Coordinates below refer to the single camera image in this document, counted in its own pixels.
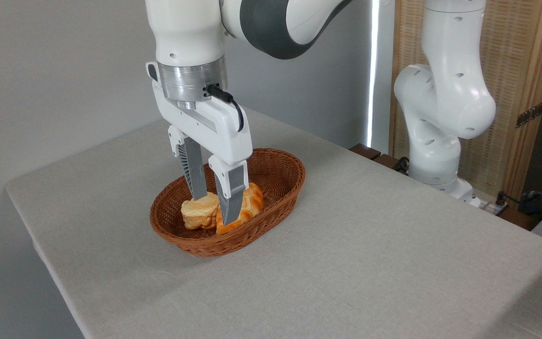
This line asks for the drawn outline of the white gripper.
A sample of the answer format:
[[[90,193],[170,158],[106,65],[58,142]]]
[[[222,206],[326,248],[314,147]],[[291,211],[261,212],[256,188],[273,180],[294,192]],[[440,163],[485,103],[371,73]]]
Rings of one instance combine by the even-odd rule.
[[[193,200],[208,193],[202,146],[214,155],[208,164],[215,174],[223,224],[229,225],[239,218],[243,193],[249,187],[246,160],[253,148],[247,117],[242,115],[243,129],[239,129],[235,106],[215,97],[196,102],[191,108],[172,103],[163,94],[159,67],[155,62],[146,67],[160,114],[171,124],[167,132],[172,154],[181,161]]]

